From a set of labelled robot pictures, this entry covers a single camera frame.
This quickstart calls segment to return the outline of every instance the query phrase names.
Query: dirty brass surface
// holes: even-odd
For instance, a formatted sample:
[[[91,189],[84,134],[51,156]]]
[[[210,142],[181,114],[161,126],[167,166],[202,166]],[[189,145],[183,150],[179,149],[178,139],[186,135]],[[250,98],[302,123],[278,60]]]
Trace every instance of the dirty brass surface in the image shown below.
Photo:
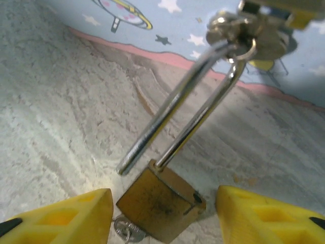
[[[205,199],[169,168],[151,160],[116,203],[131,222],[155,239],[170,243],[206,209]]]

